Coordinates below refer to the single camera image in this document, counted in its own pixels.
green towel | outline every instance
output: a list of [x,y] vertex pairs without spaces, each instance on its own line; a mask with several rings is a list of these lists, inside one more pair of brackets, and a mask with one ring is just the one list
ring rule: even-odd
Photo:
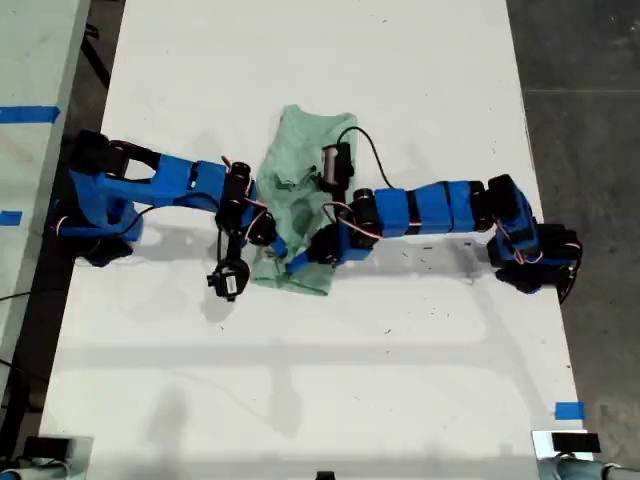
[[[351,113],[326,117],[303,112],[297,105],[285,107],[256,180],[260,200],[269,206],[288,254],[280,260],[261,249],[252,268],[253,282],[291,292],[329,294],[334,271],[331,265],[309,264],[303,271],[287,275],[284,264],[306,250],[311,237],[329,222],[322,204],[331,201],[331,195],[318,190],[315,180],[324,168],[322,147],[335,144],[345,128],[356,124]],[[355,158],[352,133],[345,138]]]

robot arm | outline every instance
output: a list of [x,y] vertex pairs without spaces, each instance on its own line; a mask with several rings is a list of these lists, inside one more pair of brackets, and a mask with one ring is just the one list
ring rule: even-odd
[[[153,176],[125,178],[130,160],[153,169]],[[151,209],[172,205],[217,213],[216,224],[229,236],[229,243],[226,258],[218,259],[207,280],[218,296],[232,301],[249,278],[249,267],[240,258],[242,247],[247,242],[271,246],[281,257],[286,246],[276,233],[273,216],[256,201],[250,167],[226,159],[225,163],[190,162],[83,131],[69,165],[76,196],[59,208],[57,233],[78,256],[104,266],[132,253],[128,243],[138,240],[142,215]],[[150,207],[138,213],[133,202]]]
[[320,188],[332,194],[334,223],[311,240],[308,250],[287,266],[289,273],[309,262],[338,266],[349,260],[364,260],[381,239],[404,235],[484,232],[496,225],[496,235],[488,244],[496,276],[525,293],[543,285],[555,285],[563,300],[575,280],[582,249],[575,232],[561,225],[539,225],[529,202],[509,175],[488,182],[438,182],[415,190],[385,188],[356,190],[353,202],[341,198],[353,173],[348,144],[325,149],[332,160]]

white surface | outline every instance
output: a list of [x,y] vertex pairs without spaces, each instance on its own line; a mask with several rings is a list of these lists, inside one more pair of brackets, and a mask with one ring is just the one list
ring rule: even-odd
[[[23,212],[0,226],[0,297],[29,291],[58,160],[87,0],[0,1],[0,106],[56,105],[53,124],[0,124],[0,211]],[[11,360],[27,297],[0,302],[0,358]],[[8,370],[0,368],[0,395]]]
[[[396,185],[507,172],[540,213],[502,0],[127,2],[107,135],[257,168],[290,103],[355,113]],[[357,177],[382,186],[364,142]],[[166,208],[133,257],[76,267],[42,431],[95,436],[92,480],[533,479],[530,431],[581,427],[553,418],[555,292],[495,280],[464,245],[489,235],[382,242],[327,298],[232,309],[214,238]]]

gray floor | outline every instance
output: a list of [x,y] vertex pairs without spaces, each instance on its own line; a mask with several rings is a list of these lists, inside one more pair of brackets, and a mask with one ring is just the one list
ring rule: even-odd
[[[563,314],[586,423],[604,458],[640,467],[640,2],[507,3],[545,220],[575,228],[585,245]],[[122,9],[93,2],[108,65]],[[68,133],[99,128],[105,97],[81,57]]]

cable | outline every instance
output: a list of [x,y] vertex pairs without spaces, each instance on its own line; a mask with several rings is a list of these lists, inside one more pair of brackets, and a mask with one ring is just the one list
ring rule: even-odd
[[333,218],[331,215],[329,215],[329,212],[327,211],[327,206],[328,205],[337,205],[338,207],[345,208],[345,209],[347,209],[347,210],[349,210],[350,212],[353,213],[353,210],[351,209],[351,207],[349,205],[347,205],[346,203],[343,203],[343,202],[325,202],[325,203],[322,204],[322,210],[324,210],[324,214],[331,221],[331,223],[336,223],[336,219]]
[[3,302],[5,300],[10,300],[12,298],[19,298],[19,297],[26,297],[27,295],[37,295],[39,293],[50,293],[50,292],[66,292],[67,289],[66,288],[50,288],[47,290],[38,290],[38,291],[29,291],[29,292],[22,292],[22,293],[14,293],[13,295],[7,295],[6,297],[0,297],[0,302]]
[[60,225],[62,225],[62,222],[64,222],[67,218],[69,218],[68,216],[64,216],[62,218],[60,218],[60,220],[58,220],[58,223],[56,223],[56,236],[60,236]]
[[253,228],[255,223],[258,221],[258,219],[266,213],[266,211],[267,211],[266,208],[263,210],[260,210],[260,213],[256,215],[255,218],[251,221],[251,223],[249,224],[249,228],[247,228],[247,233],[244,234],[245,240],[249,240],[249,233],[251,232],[251,229]]
[[29,371],[24,370],[22,368],[16,367],[13,363],[7,362],[6,360],[2,360],[1,358],[0,358],[0,364],[4,365],[6,367],[9,367],[11,370],[15,370],[17,372],[24,373],[28,377],[33,377],[33,378],[35,378],[37,380],[40,380],[41,382],[49,383],[49,379],[47,379],[47,378],[45,378],[45,377],[43,377],[41,375],[38,375],[37,373],[29,372]]
[[[0,405],[0,408],[3,410],[7,410],[9,408],[9,405]],[[43,413],[43,411],[44,410],[42,408],[35,408],[29,405],[26,413]]]
[[367,138],[367,140],[369,140],[369,145],[371,145],[371,150],[373,150],[373,155],[376,157],[376,162],[378,162],[378,168],[380,169],[380,174],[382,175],[382,179],[384,180],[384,183],[386,183],[389,188],[395,188],[393,185],[391,185],[391,182],[389,182],[389,179],[387,178],[387,176],[384,173],[384,168],[382,168],[382,162],[380,161],[380,157],[378,156],[378,151],[376,150],[376,146],[373,143],[373,140],[371,139],[369,134],[367,132],[365,132],[362,128],[355,127],[355,126],[354,127],[345,128],[342,131],[342,133],[338,136],[338,141],[336,143],[340,143],[340,140],[342,140],[342,137],[344,137],[344,135],[347,132],[350,132],[351,130],[356,130],[356,131],[360,132],[361,134],[363,134]]
[[[507,233],[505,228],[502,226],[502,222],[500,222],[500,220],[498,220],[495,217],[493,218],[493,221],[495,222],[496,227],[498,227],[498,229],[502,232],[502,234],[505,236],[505,238],[507,240],[509,240],[509,243],[511,243],[511,245],[513,246],[513,242],[511,241],[511,237],[509,236],[509,234]],[[516,260],[516,263],[518,263],[518,265],[523,265],[525,263],[524,262],[524,257],[520,253],[520,250],[518,250],[515,247],[513,247],[513,256],[514,256],[514,258]]]
[[[196,197],[206,198],[207,200],[210,200],[211,203],[213,203],[216,206],[217,209],[220,209],[220,203],[215,198],[213,198],[211,195],[209,195],[208,193],[203,193],[203,192],[188,193],[186,195],[183,195],[182,197],[176,198],[174,200],[174,202],[181,202],[183,200],[187,200],[189,198],[196,198]],[[152,205],[150,207],[145,208],[140,213],[138,213],[138,215],[136,215],[136,217],[133,219],[133,221],[129,224],[129,226],[127,228],[125,228],[121,232],[114,233],[112,235],[107,235],[106,237],[103,237],[103,238],[111,238],[111,237],[121,237],[121,236],[123,236],[124,234],[129,232],[129,230],[131,230],[136,225],[136,223],[138,223],[138,220],[140,220],[140,218],[144,214],[149,213],[151,210],[155,210],[157,208],[161,208],[161,207],[156,207],[155,205]]]
[[[339,207],[346,208],[350,212],[353,212],[351,207],[349,205],[347,205],[346,203],[343,203],[343,202],[326,202],[326,203],[324,203],[322,205],[322,210],[324,211],[324,214],[327,216],[327,218],[329,220],[331,220],[331,223],[336,223],[336,220],[334,218],[332,218],[331,215],[329,215],[329,212],[327,211],[327,205],[337,205]],[[367,237],[375,238],[376,240],[382,240],[382,238],[383,238],[382,235],[378,235],[376,233],[369,232],[369,231],[365,230],[364,228],[360,228],[357,225],[349,222],[348,220],[345,220],[342,217],[338,217],[338,221],[341,222],[341,223],[344,223],[346,226],[348,226],[350,228],[353,228],[354,230],[362,233],[363,235],[366,235]]]
[[564,289],[564,292],[562,292],[562,294],[558,294],[558,299],[560,300],[561,304],[567,299],[567,297],[571,293],[571,290],[573,290],[573,286],[576,284],[576,278],[578,277],[578,272],[580,271],[580,267],[582,266],[582,255],[583,255],[583,249],[580,243],[567,242],[564,244],[564,246],[577,248],[578,250],[580,250],[580,256],[576,260],[576,264],[573,267],[573,271],[570,272],[569,285],[567,285],[567,288]]
[[526,258],[524,259],[525,263],[538,263],[540,260],[542,260],[542,258],[544,257],[544,254],[542,253],[542,250],[540,251],[540,255],[538,255],[538,258],[536,258],[535,260],[531,261],[531,260],[527,260]]
[[384,237],[382,235],[378,235],[376,233],[371,233],[371,232],[367,232],[365,229],[358,227],[357,225],[354,225],[353,223],[345,220],[344,218],[340,217],[338,218],[338,220],[342,223],[344,223],[346,226],[353,228],[354,230],[362,233],[363,235],[366,235],[367,237],[371,237],[371,238],[375,238],[376,240],[382,240]]
[[256,200],[251,200],[250,198],[245,198],[245,200],[249,203],[251,203],[252,205],[255,205],[256,207],[261,207],[264,208],[265,210],[268,210],[269,207],[267,207],[264,203],[262,202],[258,202]]
[[216,245],[216,262],[220,263],[222,258],[222,230],[218,228],[218,242]]

